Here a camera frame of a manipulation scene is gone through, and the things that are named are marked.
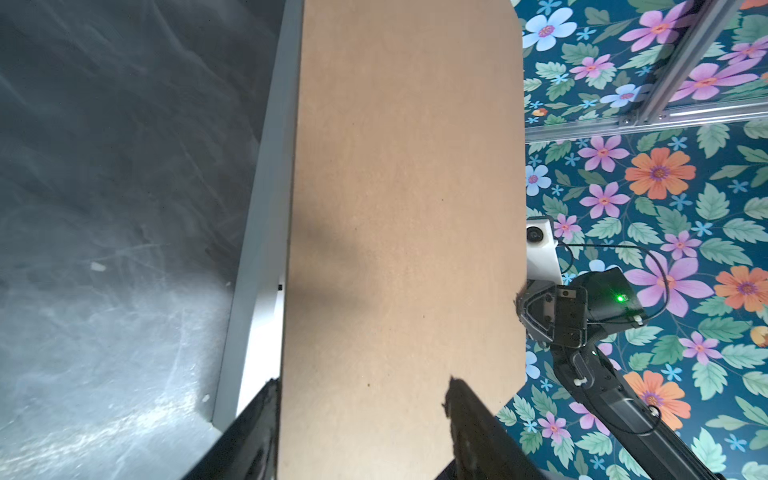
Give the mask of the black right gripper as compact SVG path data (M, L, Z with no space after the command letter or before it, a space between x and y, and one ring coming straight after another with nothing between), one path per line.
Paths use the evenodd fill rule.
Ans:
M530 280L516 298L516 313L538 343L582 348L648 320L632 285L618 268L589 272L567 285Z

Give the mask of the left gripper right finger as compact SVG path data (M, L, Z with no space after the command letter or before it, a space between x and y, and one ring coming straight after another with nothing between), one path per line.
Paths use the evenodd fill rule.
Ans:
M453 460L442 471L444 479L544 477L464 380L450 380L443 408L453 442Z

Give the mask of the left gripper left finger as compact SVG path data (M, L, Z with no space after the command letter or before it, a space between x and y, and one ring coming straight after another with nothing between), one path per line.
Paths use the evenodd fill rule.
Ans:
M268 381L184 480L275 479L280 382Z

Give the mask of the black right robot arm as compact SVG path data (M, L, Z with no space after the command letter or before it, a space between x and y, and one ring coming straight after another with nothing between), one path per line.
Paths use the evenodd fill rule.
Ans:
M714 479L702 460L613 367L598 344L650 320L623 272L592 272L568 285L527 280L516 298L529 337L548 347L571 397L602 422L652 479Z

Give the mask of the white picture frame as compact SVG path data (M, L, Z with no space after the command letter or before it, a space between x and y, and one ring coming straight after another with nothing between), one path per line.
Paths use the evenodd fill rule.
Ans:
M285 4L212 424L225 431L281 372L304 4Z

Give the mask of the brown frame backing board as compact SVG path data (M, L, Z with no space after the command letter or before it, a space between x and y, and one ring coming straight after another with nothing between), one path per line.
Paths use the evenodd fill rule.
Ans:
M522 388L522 87L508 1L305 3L279 478L432 479L450 380Z

